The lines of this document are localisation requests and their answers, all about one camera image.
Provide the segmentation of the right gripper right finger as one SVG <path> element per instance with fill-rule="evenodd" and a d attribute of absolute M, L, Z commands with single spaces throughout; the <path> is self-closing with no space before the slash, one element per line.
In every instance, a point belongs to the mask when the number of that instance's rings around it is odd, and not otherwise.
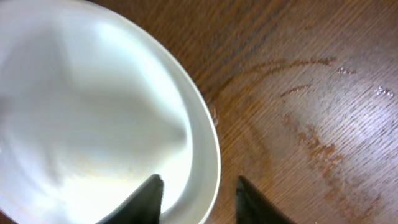
<path fill-rule="evenodd" d="M 295 224 L 242 175 L 236 186 L 236 223 Z"/>

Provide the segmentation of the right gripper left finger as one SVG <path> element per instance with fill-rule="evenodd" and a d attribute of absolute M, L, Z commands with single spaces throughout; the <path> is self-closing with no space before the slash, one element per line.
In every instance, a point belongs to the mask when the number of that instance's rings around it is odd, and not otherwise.
<path fill-rule="evenodd" d="M 159 224 L 164 181 L 151 175 L 99 224 Z"/>

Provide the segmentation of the white plate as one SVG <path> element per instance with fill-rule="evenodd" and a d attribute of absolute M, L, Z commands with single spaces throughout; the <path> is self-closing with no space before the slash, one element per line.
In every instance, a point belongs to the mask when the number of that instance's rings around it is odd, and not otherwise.
<path fill-rule="evenodd" d="M 88 1 L 2 1 L 1 211 L 97 223 L 154 174 L 162 223 L 206 222 L 220 147 L 174 56 Z"/>

